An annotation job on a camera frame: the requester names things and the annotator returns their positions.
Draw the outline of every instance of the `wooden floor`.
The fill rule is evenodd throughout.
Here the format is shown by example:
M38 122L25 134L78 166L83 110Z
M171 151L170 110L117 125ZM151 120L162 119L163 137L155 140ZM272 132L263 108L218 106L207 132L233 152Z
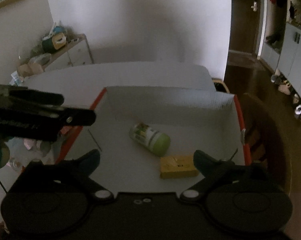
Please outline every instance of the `wooden floor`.
M227 65L239 66L246 68L257 68L264 71L262 63L256 59L252 54L243 53L236 50L228 51Z
M271 73L266 69L228 65L224 81L230 93L237 94L239 100L245 92L262 100L277 124L284 147L290 152L292 160L290 198L294 210L285 232L293 240L301 240L301 121L294 117L291 98L279 92L270 82L270 77Z

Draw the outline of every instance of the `round black pad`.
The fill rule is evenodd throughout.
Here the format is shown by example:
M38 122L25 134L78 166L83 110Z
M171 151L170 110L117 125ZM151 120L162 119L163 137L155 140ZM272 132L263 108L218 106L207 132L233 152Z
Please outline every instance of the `round black pad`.
M289 197L257 180L214 189L207 195L205 209L223 228L245 235L276 232L292 215Z
M50 182L32 188L31 193L8 193L1 213L10 231L36 235L70 228L85 215L87 208L84 193L70 185Z

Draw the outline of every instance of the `yellow box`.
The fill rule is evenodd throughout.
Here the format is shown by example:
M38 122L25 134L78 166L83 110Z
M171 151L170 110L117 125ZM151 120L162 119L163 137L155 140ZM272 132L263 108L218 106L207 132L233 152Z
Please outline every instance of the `yellow box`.
M161 178L179 179L196 177L199 172L194 166L194 155L171 155L161 157Z

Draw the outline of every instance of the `white table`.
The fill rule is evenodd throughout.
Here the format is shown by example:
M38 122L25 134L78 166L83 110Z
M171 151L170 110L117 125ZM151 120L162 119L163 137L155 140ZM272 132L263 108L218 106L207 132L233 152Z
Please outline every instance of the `white table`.
M25 86L63 94L65 105L79 107L90 106L99 92L107 86L163 86L215 91L205 67L176 62L128 62L70 67L33 76L25 82ZM96 144L87 129L83 129L66 159L78 158L95 148ZM0 181L7 190L16 178L17 174L9 167L0 170ZM0 203L4 196L0 187Z

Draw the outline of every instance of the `white wall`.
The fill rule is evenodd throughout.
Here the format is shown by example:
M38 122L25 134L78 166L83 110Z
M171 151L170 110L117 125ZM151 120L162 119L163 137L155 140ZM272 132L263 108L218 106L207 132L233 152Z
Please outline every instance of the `white wall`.
M32 47L52 27L48 0L23 0L0 9L0 83L8 84L10 74Z
M224 78L231 0L48 0L54 21L85 33L95 63L188 61Z

